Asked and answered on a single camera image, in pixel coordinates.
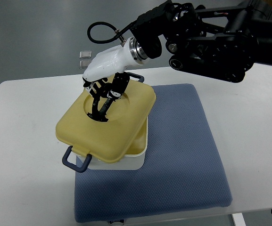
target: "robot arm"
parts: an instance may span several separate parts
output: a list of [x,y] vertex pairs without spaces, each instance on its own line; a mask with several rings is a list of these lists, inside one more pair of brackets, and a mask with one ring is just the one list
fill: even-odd
[[[203,18],[226,17],[225,27],[207,24]],[[193,8],[191,3],[179,4],[167,0],[140,15],[114,38],[94,40],[108,43],[130,30],[134,38],[128,45],[99,53],[83,74],[87,81],[142,65],[147,58],[161,55],[160,35],[166,38],[166,49],[173,54],[169,65],[179,71],[230,82],[240,82],[255,62],[272,65],[272,7],[262,0],[247,0],[235,7]]]

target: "white robot hand casing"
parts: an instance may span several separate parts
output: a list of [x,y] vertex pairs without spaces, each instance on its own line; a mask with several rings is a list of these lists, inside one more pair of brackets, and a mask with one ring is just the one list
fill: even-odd
[[108,78],[115,73],[123,73],[128,66],[141,66],[148,61],[137,41],[131,37],[124,46],[109,48],[100,52],[83,73],[86,81],[94,82]]

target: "blue cushion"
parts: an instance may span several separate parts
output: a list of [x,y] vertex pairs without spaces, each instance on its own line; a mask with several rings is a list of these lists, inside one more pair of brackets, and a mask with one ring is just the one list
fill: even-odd
[[107,221],[226,207],[232,196],[196,89],[154,86],[148,147],[139,170],[76,173],[75,219]]

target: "yellow lid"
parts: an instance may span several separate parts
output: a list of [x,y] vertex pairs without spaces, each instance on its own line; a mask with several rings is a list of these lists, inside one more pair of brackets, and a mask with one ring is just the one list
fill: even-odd
[[[137,139],[143,137],[139,132],[147,132],[144,124],[155,100],[151,86],[130,80],[121,99],[107,111],[108,121],[99,122],[86,115],[91,112],[93,98],[84,90],[56,125],[56,137],[72,145],[78,155],[90,153],[104,162],[117,162],[127,151],[133,152]],[[101,98],[99,108],[104,101]]]

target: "gray floor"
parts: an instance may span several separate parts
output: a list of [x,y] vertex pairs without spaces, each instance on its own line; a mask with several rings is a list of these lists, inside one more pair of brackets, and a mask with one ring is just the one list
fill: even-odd
[[[87,27],[96,21],[106,21],[119,29],[134,21],[140,14],[163,3],[164,0],[0,0],[0,84],[7,80],[80,74],[80,50],[90,49],[93,56],[118,45],[97,45],[86,35]],[[234,6],[240,0],[193,0],[196,7]],[[215,19],[217,25],[226,21]],[[107,28],[93,30],[97,39],[113,34]],[[151,60],[144,68],[168,66],[170,54],[164,48],[160,58]],[[244,213],[248,226],[272,226],[270,211]],[[153,225],[229,226],[230,216],[188,219]]]

